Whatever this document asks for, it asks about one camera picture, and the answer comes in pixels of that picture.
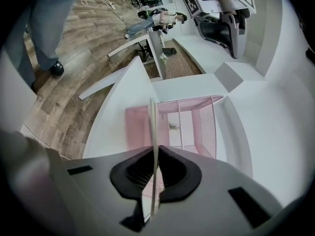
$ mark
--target white table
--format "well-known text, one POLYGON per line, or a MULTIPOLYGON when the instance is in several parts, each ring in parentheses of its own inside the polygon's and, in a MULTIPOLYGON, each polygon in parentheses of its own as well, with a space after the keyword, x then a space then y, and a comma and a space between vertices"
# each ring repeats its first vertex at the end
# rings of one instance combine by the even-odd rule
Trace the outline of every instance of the white table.
POLYGON ((89 133, 83 158, 127 151, 125 109, 159 102, 139 56, 116 76, 116 82, 104 100, 89 133))
POLYGON ((157 70, 158 70, 158 74, 159 74, 159 79, 152 79, 151 81, 156 81, 156 80, 164 80, 165 79, 165 65, 163 64, 163 62, 160 59, 161 54, 163 53, 163 48, 165 48, 164 45, 164 41, 161 35, 161 32, 158 31, 151 31, 148 30, 147 34, 141 37, 138 37, 136 39, 133 39, 131 41, 129 41, 128 43, 118 47, 117 49, 113 50, 112 52, 110 52, 108 54, 109 57, 112 57, 113 55, 115 55, 116 53, 122 51, 123 49, 132 46, 142 40, 147 40, 153 55, 153 59, 157 65, 157 70))
MULTIPOLYGON (((159 77, 151 79, 151 82, 163 80, 163 79, 165 79, 165 65, 163 64, 162 60, 160 59, 160 56, 163 53, 164 42, 163 42, 163 39, 162 39, 159 31, 148 31, 148 34, 141 36, 139 38, 136 38, 136 39, 122 45, 121 47, 110 52, 108 54, 108 56, 111 57, 111 56, 115 55, 116 53, 122 51, 123 49, 127 48, 128 46, 131 46, 137 42, 140 42, 140 41, 146 40, 146 39, 148 40, 151 52, 153 54, 153 58, 154 58, 153 62, 156 63, 157 70, 159 73, 159 77)), ((122 69, 106 76, 105 78, 99 80, 98 82, 94 83, 92 86, 90 86, 88 89, 86 89, 83 93, 81 93, 79 98, 81 100, 83 100, 86 97, 90 96, 91 94, 115 83, 117 81, 117 79, 120 77, 120 75, 124 72, 124 70, 125 70, 125 68, 122 68, 122 69)))

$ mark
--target power cord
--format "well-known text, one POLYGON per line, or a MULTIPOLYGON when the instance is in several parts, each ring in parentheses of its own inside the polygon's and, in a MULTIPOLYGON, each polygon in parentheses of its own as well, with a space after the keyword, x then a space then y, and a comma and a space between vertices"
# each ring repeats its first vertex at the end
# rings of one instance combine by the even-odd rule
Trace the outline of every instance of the power cord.
POLYGON ((116 15, 116 17, 118 17, 121 21, 123 21, 124 24, 128 27, 128 25, 126 24, 124 18, 118 16, 118 15, 114 12, 114 10, 116 10, 116 8, 115 8, 115 6, 114 6, 114 4, 113 4, 112 2, 110 2, 109 0, 101 0, 101 1, 102 1, 102 3, 99 4, 99 5, 96 6, 96 7, 93 7, 93 6, 88 5, 88 1, 86 1, 86 0, 81 0, 82 5, 77 5, 77 4, 75 4, 74 6, 83 7, 83 8, 84 8, 84 7, 89 7, 89 8, 96 9, 96 8, 102 6, 103 4, 105 4, 105 5, 107 5, 108 7, 110 7, 110 8, 112 9, 112 12, 116 15))
MULTIPOLYGON (((50 148, 46 143, 44 143, 42 140, 40 140, 39 138, 37 138, 31 131, 30 131, 30 129, 25 125, 25 124, 23 124, 23 127, 25 127, 27 130, 28 130, 28 132, 32 135, 32 137, 30 137, 31 139, 33 138, 33 140, 36 140, 39 144, 41 144, 43 147, 45 147, 45 148, 50 148)), ((70 158, 68 158, 68 157, 66 157, 66 156, 64 156, 64 155, 61 155, 61 154, 59 154, 61 157, 63 157, 63 158, 65 158, 65 159, 67 159, 67 160, 71 160, 70 158)))

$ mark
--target black shoe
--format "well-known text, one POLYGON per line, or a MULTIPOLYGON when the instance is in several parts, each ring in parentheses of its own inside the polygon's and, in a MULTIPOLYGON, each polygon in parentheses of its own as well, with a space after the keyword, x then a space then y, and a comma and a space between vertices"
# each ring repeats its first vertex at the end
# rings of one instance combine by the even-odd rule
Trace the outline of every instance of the black shoe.
POLYGON ((64 72, 63 65, 57 61, 52 67, 50 67, 50 72, 52 75, 61 76, 64 72))

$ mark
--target white cable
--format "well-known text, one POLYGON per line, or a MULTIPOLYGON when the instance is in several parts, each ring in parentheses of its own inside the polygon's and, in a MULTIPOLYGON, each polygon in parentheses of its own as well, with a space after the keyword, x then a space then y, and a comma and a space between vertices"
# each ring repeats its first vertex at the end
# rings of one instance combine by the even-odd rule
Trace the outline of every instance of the white cable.
MULTIPOLYGON (((36 140, 36 141, 38 141, 40 144, 42 144, 44 147, 46 147, 46 148, 50 148, 46 143, 44 143, 42 140, 40 140, 39 138, 37 138, 31 131, 30 131, 30 129, 25 125, 25 124, 23 124, 23 126, 30 132, 30 134, 33 136, 33 138, 36 140)), ((66 157, 66 156, 64 156, 64 155, 61 155, 61 154, 59 154, 61 157, 64 157, 64 158, 66 158, 66 159, 68 159, 68 160, 71 160, 70 158, 68 158, 68 157, 66 157)))
POLYGON ((107 5, 108 7, 111 7, 111 8, 113 8, 112 7, 112 2, 110 2, 109 0, 101 0, 102 1, 102 3, 101 4, 99 4, 98 6, 96 6, 96 7, 93 7, 93 6, 89 6, 88 5, 88 1, 86 1, 86 0, 81 0, 81 3, 83 4, 83 6, 82 5, 77 5, 77 4, 75 4, 74 6, 77 6, 77 7, 90 7, 90 8, 93 8, 93 9, 96 9, 96 8, 98 8, 98 7, 100 7, 100 6, 102 6, 103 4, 105 4, 105 5, 107 5))
POLYGON ((106 0, 106 1, 105 1, 105 0, 101 0, 101 1, 102 1, 102 3, 99 4, 99 5, 96 6, 96 7, 93 7, 93 6, 88 5, 88 1, 86 1, 86 0, 81 0, 82 5, 74 4, 74 6, 82 7, 82 8, 89 7, 89 8, 96 9, 96 8, 102 6, 103 4, 105 4, 105 5, 107 5, 108 7, 110 7, 110 8, 112 9, 113 13, 114 13, 121 21, 123 21, 123 22, 125 23, 124 18, 118 16, 118 15, 114 12, 114 10, 115 10, 116 8, 114 7, 114 4, 113 4, 111 1, 109 1, 109 0, 106 0))

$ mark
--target wooden floor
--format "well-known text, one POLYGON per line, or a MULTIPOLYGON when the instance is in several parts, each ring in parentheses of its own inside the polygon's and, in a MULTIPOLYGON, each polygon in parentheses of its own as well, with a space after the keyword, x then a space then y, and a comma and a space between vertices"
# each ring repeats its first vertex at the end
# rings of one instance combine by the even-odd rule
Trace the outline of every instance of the wooden floor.
MULTIPOLYGON (((87 1, 90 6, 99 4, 97 0, 87 1)), ((130 0, 110 1, 116 7, 116 14, 123 17, 127 25, 141 21, 130 0)), ((93 121, 112 86, 85 100, 80 100, 78 96, 98 80, 125 67, 139 55, 136 52, 139 47, 134 45, 111 58, 107 56, 127 41, 124 38, 125 31, 126 25, 110 8, 75 6, 65 24, 57 49, 65 69, 60 78, 52 77, 50 72, 43 73, 39 69, 32 42, 27 34, 25 36, 26 47, 37 77, 35 88, 38 96, 25 125, 37 138, 70 159, 82 158, 93 121)), ((146 65, 146 70, 151 78, 157 77, 154 64, 146 65)), ((174 68, 173 70, 169 78, 182 75, 179 67, 177 72, 174 68)))
POLYGON ((196 64, 174 40, 165 42, 165 47, 175 48, 177 51, 177 54, 168 58, 166 65, 167 79, 201 74, 196 64))

